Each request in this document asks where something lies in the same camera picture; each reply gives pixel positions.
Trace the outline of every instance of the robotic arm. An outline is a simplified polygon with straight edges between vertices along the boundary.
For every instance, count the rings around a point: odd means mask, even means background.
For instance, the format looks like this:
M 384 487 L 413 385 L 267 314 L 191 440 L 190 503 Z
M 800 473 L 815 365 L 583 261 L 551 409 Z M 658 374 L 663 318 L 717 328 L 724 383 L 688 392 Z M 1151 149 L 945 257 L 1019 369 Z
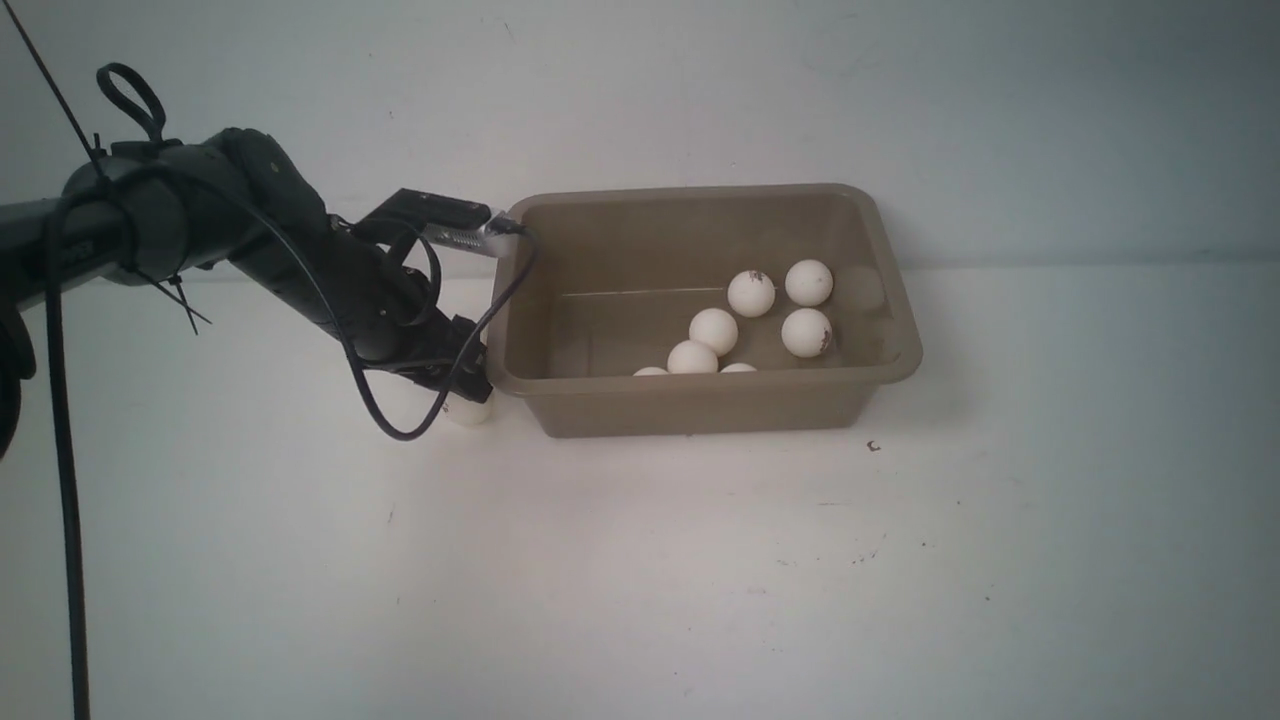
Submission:
M 131 81 L 150 115 L 115 90 L 110 73 Z M 436 309 L 439 261 L 426 238 L 493 254 L 492 241 L 524 232 L 521 225 L 477 202 L 408 190 L 351 225 L 325 211 L 270 136 L 230 128 L 200 145 L 163 140 L 164 110 L 137 73 L 108 65 L 99 85 L 150 140 L 93 150 L 109 183 L 92 163 L 67 182 L 58 218 L 63 290 L 95 277 L 157 284 L 228 260 L 330 336 L 346 337 L 360 369 L 488 400 L 493 388 L 484 375 L 484 346 L 472 338 L 476 323 Z M 67 202 L 76 197 L 84 200 Z M 44 297 L 46 245 L 58 213 L 59 200 L 0 206 L 0 455 L 17 423 L 18 378 L 36 370 L 18 311 Z M 430 277 L 403 264 L 415 242 L 428 249 Z M 381 420 L 376 413 L 375 419 Z

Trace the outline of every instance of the black cable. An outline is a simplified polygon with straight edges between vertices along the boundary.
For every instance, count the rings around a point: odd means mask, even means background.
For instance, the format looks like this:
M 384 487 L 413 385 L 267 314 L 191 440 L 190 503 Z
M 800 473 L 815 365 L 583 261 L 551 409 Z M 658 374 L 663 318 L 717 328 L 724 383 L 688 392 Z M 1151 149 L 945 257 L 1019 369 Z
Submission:
M 520 272 L 516 273 L 516 277 L 511 281 L 511 284 L 508 284 L 507 288 L 503 290 L 497 299 L 494 299 L 493 305 L 490 305 L 489 309 L 485 311 L 485 314 L 481 315 L 479 320 L 476 320 L 476 327 L 471 331 L 471 334 L 467 336 L 466 342 L 462 343 L 462 348 L 458 351 L 458 355 L 453 361 L 453 368 L 449 369 L 449 374 L 444 378 L 444 383 L 440 386 L 440 389 L 435 396 L 435 402 L 431 405 L 431 409 L 426 413 L 426 418 L 424 418 L 422 421 L 416 428 L 406 432 L 392 425 L 390 421 L 387 419 L 387 415 L 383 414 L 381 407 L 378 406 L 378 400 L 374 398 L 374 391 L 369 387 L 369 380 L 365 378 L 365 361 L 360 357 L 360 355 L 356 354 L 356 346 L 351 342 L 351 338 L 347 336 L 347 331 L 338 320 L 338 313 L 334 311 L 333 305 L 329 302 L 329 296 L 325 293 L 324 287 L 320 283 L 320 278 L 316 275 L 315 269 L 311 266 L 311 261 L 307 260 L 302 250 L 298 249 L 298 246 L 293 242 L 292 238 L 289 238 L 288 233 L 285 233 L 280 228 L 280 225 L 275 223 L 275 220 L 269 218 L 265 213 L 259 210 L 247 200 L 237 197 L 236 195 L 227 192 L 221 187 L 218 187 L 216 184 L 204 178 L 198 178 L 196 176 L 191 176 L 173 168 L 169 168 L 168 172 L 173 177 L 183 182 L 189 182 L 191 184 L 212 193 L 220 200 L 230 205 L 234 205 L 236 208 L 238 208 L 239 210 L 242 210 L 243 213 L 257 220 L 264 228 L 266 228 L 273 236 L 275 236 L 276 240 L 280 241 L 280 245 L 283 245 L 285 250 L 289 251 L 289 255 L 293 256 L 293 260 L 298 264 L 298 268 L 302 270 L 302 274 L 306 275 L 307 282 L 311 283 L 311 287 L 315 288 L 316 295 L 320 297 L 320 304 L 324 305 L 325 314 L 328 314 L 329 319 L 333 322 L 334 334 L 338 336 L 338 343 L 342 345 L 343 354 L 347 356 L 347 365 L 351 368 L 351 375 L 356 380 L 356 389 L 360 392 L 360 398 L 364 401 L 365 409 L 369 411 L 369 415 L 374 419 L 374 423 L 376 423 L 378 427 L 384 433 L 398 441 L 417 439 L 422 437 L 422 434 L 431 427 L 431 423 L 435 421 L 435 418 L 440 414 L 440 410 L 444 407 L 444 401 L 448 397 L 449 388 L 453 387 L 453 383 L 456 383 L 458 379 L 458 373 L 462 372 L 463 360 L 466 360 L 475 352 L 475 346 L 480 342 L 480 333 L 484 331 L 485 327 L 489 325 L 489 323 L 502 310 L 502 307 L 507 304 L 507 301 L 509 301 L 511 297 L 516 295 L 516 291 L 520 290 L 520 286 L 524 284 L 524 282 L 529 278 L 529 274 L 532 272 L 534 261 L 538 260 L 538 251 L 539 251 L 538 236 L 525 225 L 513 222 L 509 225 L 507 225 L 504 229 L 511 231 L 513 234 L 524 236 L 526 240 L 530 241 L 529 259 L 525 261 L 524 266 L 521 266 Z
M 70 405 L 67 398 L 67 356 L 63 342 L 61 240 L 67 215 L 78 205 L 101 200 L 97 191 L 64 196 L 49 217 L 46 229 L 45 325 L 49 334 L 49 389 L 54 406 L 58 487 L 63 500 L 63 544 L 67 559 L 67 612 L 70 623 L 72 708 L 77 720 L 90 719 L 88 630 L 84 619 L 84 557 L 81 547 L 79 492 L 72 446 Z

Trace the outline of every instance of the plastic tub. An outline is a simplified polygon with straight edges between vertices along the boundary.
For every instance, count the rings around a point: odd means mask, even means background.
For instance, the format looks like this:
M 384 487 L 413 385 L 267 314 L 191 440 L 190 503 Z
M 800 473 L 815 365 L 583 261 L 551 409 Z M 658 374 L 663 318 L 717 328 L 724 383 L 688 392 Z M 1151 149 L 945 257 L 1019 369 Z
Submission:
M 488 373 L 525 398 L 552 437 L 847 427 L 877 387 L 920 364 L 915 319 L 876 202 L 842 184 L 540 195 L 512 215 L 538 231 L 536 270 L 489 332 Z M 527 245 L 498 263 L 495 293 Z M 819 357 L 794 357 L 782 284 L 799 260 L 831 268 L 819 310 L 833 328 Z M 704 307 L 728 309 L 742 270 L 777 287 L 763 318 L 739 320 L 722 359 L 756 373 L 632 377 L 666 365 Z

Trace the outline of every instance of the white table surface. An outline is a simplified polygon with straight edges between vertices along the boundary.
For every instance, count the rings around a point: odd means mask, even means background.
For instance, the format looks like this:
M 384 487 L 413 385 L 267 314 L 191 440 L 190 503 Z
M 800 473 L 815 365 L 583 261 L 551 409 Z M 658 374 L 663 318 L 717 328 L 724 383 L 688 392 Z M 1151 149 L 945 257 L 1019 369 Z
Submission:
M 76 291 L 95 716 L 1280 712 L 1280 265 L 908 287 L 924 364 L 847 430 L 553 441 L 502 398 L 410 445 L 252 286 L 191 286 L 198 338 Z M 6 717 L 70 708 L 44 383 L 0 464 Z

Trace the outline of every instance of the white wall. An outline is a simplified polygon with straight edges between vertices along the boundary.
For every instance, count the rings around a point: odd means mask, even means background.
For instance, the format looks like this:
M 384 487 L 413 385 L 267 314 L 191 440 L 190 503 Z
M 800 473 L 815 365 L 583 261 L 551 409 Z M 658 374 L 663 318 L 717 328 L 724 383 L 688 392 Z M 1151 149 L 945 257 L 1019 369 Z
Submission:
M 353 217 L 840 181 L 915 265 L 1280 256 L 1275 3 L 17 4 L 90 129 L 136 135 L 93 85 L 120 60 L 173 135 L 271 132 Z M 82 158 L 0 33 L 0 201 L 55 193 Z

